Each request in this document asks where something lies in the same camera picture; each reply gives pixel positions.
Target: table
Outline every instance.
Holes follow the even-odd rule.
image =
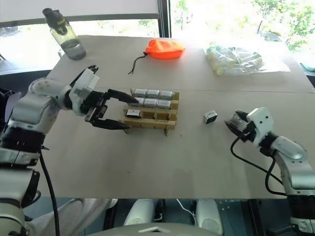
[[[61,111],[45,140],[51,150],[43,152],[58,197],[275,198],[265,190],[265,174],[229,152],[236,137],[224,120],[235,110],[268,107],[275,132],[315,154],[315,93],[290,58],[291,73],[225,78],[213,74],[201,49],[187,46],[178,61],[142,59],[135,73],[127,75],[149,39],[83,36],[80,40],[88,55],[81,61],[63,57],[48,77],[69,83],[84,67],[97,64],[101,79],[95,90],[179,91],[178,123],[168,137],[161,130],[136,128],[125,134],[92,127],[71,111]],[[198,61],[191,65],[192,59]],[[123,103],[113,99],[108,106],[107,118],[122,118]],[[209,110],[219,116],[205,125],[202,117]],[[235,150],[265,168],[270,164],[252,144],[237,144]],[[315,167],[315,158],[310,157],[310,162]],[[278,167],[274,173],[280,175]],[[270,185],[283,191],[274,180]],[[43,177],[39,190],[48,195]]]

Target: clear plastic bag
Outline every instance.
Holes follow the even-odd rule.
[[[287,71],[290,69],[280,59],[262,56],[258,50],[245,47],[213,45],[205,49],[213,71],[217,75],[245,75],[260,72]]]

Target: wooden rack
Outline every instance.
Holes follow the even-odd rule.
[[[124,118],[121,122],[138,128],[164,129],[167,136],[168,130],[175,129],[177,111],[179,106],[179,92],[175,92],[171,101],[171,109],[126,106]],[[141,118],[126,117],[129,109],[140,110]]]

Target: orange bag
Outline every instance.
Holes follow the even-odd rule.
[[[136,66],[136,61],[140,58],[145,58],[147,55],[152,56],[157,59],[174,59],[179,58],[185,50],[185,47],[175,41],[166,41],[160,39],[152,39],[149,42],[149,46],[146,51],[143,52],[144,56],[136,58],[133,62],[132,70],[128,74],[133,74],[134,68]]]

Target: plastic bottle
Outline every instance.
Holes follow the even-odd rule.
[[[71,25],[59,10],[45,8],[43,14],[50,27],[50,33],[64,50],[65,54],[72,60],[80,60],[85,57],[86,51],[73,32]]]

